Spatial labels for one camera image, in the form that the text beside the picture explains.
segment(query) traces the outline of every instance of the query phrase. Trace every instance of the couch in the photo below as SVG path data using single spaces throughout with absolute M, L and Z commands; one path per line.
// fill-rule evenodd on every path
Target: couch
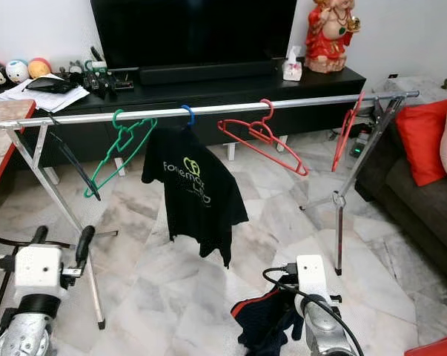
M 447 177 L 416 185 L 393 122 L 358 174 L 355 189 L 384 206 L 447 275 Z

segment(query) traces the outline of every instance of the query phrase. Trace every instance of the red object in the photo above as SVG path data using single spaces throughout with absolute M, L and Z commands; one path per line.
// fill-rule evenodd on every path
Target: red object
M 233 119 L 227 119 L 227 120 L 221 120 L 218 121 L 216 126 L 219 130 L 221 130 L 224 134 L 227 134 L 232 139 L 235 139 L 238 142 L 241 142 L 243 145 L 248 146 L 249 148 L 253 148 L 256 152 L 262 154 L 263 156 L 266 156 L 269 159 L 272 159 L 276 163 L 280 164 L 283 167 L 286 167 L 288 170 L 293 171 L 294 173 L 299 174 L 300 176 L 307 176 L 309 174 L 309 170 L 302 164 L 302 160 L 297 156 L 294 151 L 292 151 L 284 142 L 279 140 L 277 137 L 273 135 L 273 131 L 265 124 L 266 121 L 268 121 L 270 118 L 273 117 L 274 114 L 274 107 L 273 103 L 270 102 L 267 99 L 261 100 L 261 102 L 265 102 L 269 105 L 269 108 L 271 109 L 271 112 L 268 116 L 264 116 L 262 118 L 262 121 L 255 121 L 252 123 L 244 122 L 241 120 L 233 120 Z M 231 133 L 227 130 L 226 125 L 227 124 L 238 124 L 243 125 L 246 128 L 248 128 L 248 132 L 252 137 L 257 138 L 260 141 L 263 141 L 264 143 L 268 145 L 273 145 L 273 143 L 277 143 L 278 145 L 281 145 L 284 147 L 285 150 L 287 150 L 292 157 L 294 157 L 297 161 L 297 167 L 291 167 L 287 163 L 283 162 L 280 159 L 277 159 L 276 157 L 271 156 L 270 154 L 260 150 L 258 147 L 253 146 L 251 143 L 246 142 L 242 138 L 236 136 L 235 134 Z
M 29 119 L 32 116 L 33 111 L 35 109 L 36 109 L 36 102 L 33 102 L 33 104 L 30 106 L 29 111 L 25 115 L 25 119 Z M 0 164 L 0 179 L 1 179 L 2 173 L 4 172 L 4 169 L 6 169 L 7 163 L 9 162 L 9 159 L 13 155 L 15 149 L 16 149 L 16 146 L 13 143 L 11 143 L 9 148 L 7 149 L 6 154 L 4 155 L 4 157 L 2 157 L 2 161 Z
M 326 56 L 328 59 L 339 59 L 341 54 L 345 53 L 344 46 L 349 46 L 352 32 L 346 32 L 339 39 L 326 39 L 320 25 L 320 13 L 322 6 L 317 6 L 309 15 L 309 30 L 305 44 L 307 50 L 305 56 L 310 59 L 317 59 L 318 56 Z
M 272 297 L 276 293 L 279 293 L 279 289 L 274 289 L 273 291 L 270 291 L 269 293 L 263 295 L 262 297 L 253 298 L 253 299 L 247 299 L 243 300 L 242 302 L 237 303 L 232 309 L 231 309 L 231 316 L 236 317 L 241 309 L 243 309 L 245 306 L 251 303 L 260 302 L 262 300 L 268 299 L 269 297 Z
M 447 100 L 404 108 L 396 118 L 411 173 L 418 186 L 446 175 L 440 160 L 440 140 L 446 126 Z
M 358 101 L 355 103 L 353 109 L 347 111 L 345 115 L 345 119 L 343 120 L 342 132 L 340 132 L 339 140 L 337 141 L 337 148 L 335 149 L 334 162 L 332 163 L 332 172 L 335 172 L 337 166 L 340 161 L 340 157 L 345 150 L 345 146 L 347 145 L 348 135 L 350 135 L 351 126 L 354 124 L 355 117 L 360 110 L 360 106 L 362 104 L 363 98 L 365 97 L 365 93 L 361 93 Z
M 408 350 L 405 356 L 447 356 L 447 337 L 427 346 Z

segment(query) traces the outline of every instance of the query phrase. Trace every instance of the papers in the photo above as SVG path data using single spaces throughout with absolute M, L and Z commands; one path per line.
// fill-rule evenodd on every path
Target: papers
M 60 79 L 53 74 L 47 74 L 46 76 L 49 78 Z M 43 91 L 25 89 L 25 87 L 32 81 L 33 79 L 27 79 L 25 82 L 22 82 L 16 87 L 1 93 L 0 101 L 33 99 L 36 101 L 38 109 L 44 109 L 46 111 L 56 113 L 57 111 L 66 108 L 72 102 L 75 102 L 76 100 L 89 94 L 81 86 L 78 86 L 65 94 L 45 93 Z

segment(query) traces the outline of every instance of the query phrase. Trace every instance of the soundbar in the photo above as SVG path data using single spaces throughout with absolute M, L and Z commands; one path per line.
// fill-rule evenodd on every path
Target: soundbar
M 275 61 L 185 67 L 143 67 L 139 69 L 139 77 L 143 85 L 155 85 L 245 76 L 264 76 L 270 75 L 276 69 L 277 63 Z

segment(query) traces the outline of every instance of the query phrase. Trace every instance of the clothes drying rack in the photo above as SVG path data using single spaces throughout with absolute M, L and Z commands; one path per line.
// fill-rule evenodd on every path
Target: clothes drying rack
M 377 125 L 374 129 L 368 144 L 365 146 L 362 154 L 356 161 L 351 173 L 348 175 L 347 180 L 339 191 L 335 191 L 329 198 L 315 202 L 311 205 L 316 205 L 321 202 L 332 200 L 336 206 L 337 214 L 337 227 L 336 227 L 336 254 L 337 260 L 335 262 L 335 270 L 338 275 L 342 273 L 342 224 L 343 224 L 343 208 L 345 206 L 345 194 L 353 184 L 363 164 L 366 162 L 369 154 L 373 151 L 374 146 L 380 139 L 383 131 L 387 128 L 389 122 L 396 116 L 397 111 L 401 107 L 403 101 L 406 98 L 419 96 L 419 91 L 409 92 L 391 92 L 391 93 L 376 93 L 365 96 L 363 101 L 378 102 L 380 100 L 390 100 L 388 107 L 384 110 L 380 116 L 377 117 Z M 312 105 L 331 105 L 342 104 L 349 102 L 356 102 L 359 99 L 358 95 L 346 95 L 346 96 L 327 96 L 321 98 L 310 99 L 294 99 L 294 100 L 282 100 L 273 102 L 275 109 L 282 108 L 298 108 L 303 106 Z M 241 111 L 263 111 L 267 110 L 268 105 L 264 102 L 254 102 L 246 104 L 233 104 L 233 105 L 218 105 L 218 106 L 206 106 L 200 108 L 192 108 L 195 115 L 211 115 L 216 113 L 237 113 Z M 165 110 L 149 110 L 149 111 L 131 111 L 124 112 L 119 115 L 119 121 L 136 120 L 145 118 L 161 118 L 161 117 L 175 117 L 175 116 L 187 116 L 190 115 L 189 111 L 182 108 L 177 109 L 165 109 Z M 40 157 L 42 155 L 42 149 L 44 147 L 44 141 L 47 134 L 47 128 L 50 125 L 55 125 L 56 122 L 63 125 L 92 123 L 92 122 L 111 122 L 113 113 L 97 113 L 88 115 L 72 115 L 72 116 L 58 116 L 54 120 L 50 117 L 39 117 L 31 119 L 17 119 L 11 117 L 7 120 L 0 121 L 0 130 L 5 130 L 7 135 L 12 140 L 13 144 L 17 147 L 19 153 L 24 157 L 25 162 L 29 165 L 32 172 L 36 175 L 39 182 L 42 184 L 46 192 L 50 195 L 52 200 L 57 204 L 60 211 L 67 218 L 68 222 L 75 228 L 77 232 L 77 239 L 82 232 L 83 226 L 76 218 L 70 207 L 65 202 L 65 199 L 61 196 L 58 189 L 50 180 L 49 176 L 45 172 L 44 168 L 40 165 Z M 40 127 L 39 136 L 37 139 L 35 150 L 33 151 L 26 141 L 21 132 L 22 128 Z M 116 236 L 118 231 L 111 231 L 106 233 L 97 234 L 98 237 L 103 236 Z M 99 291 L 96 286 L 96 278 L 93 273 L 93 264 L 91 256 L 87 261 L 87 273 L 90 277 L 91 294 L 93 298 L 93 304 L 96 312 L 96 319 L 100 329 L 105 327 L 105 317 L 102 312 L 102 306 L 99 298 Z

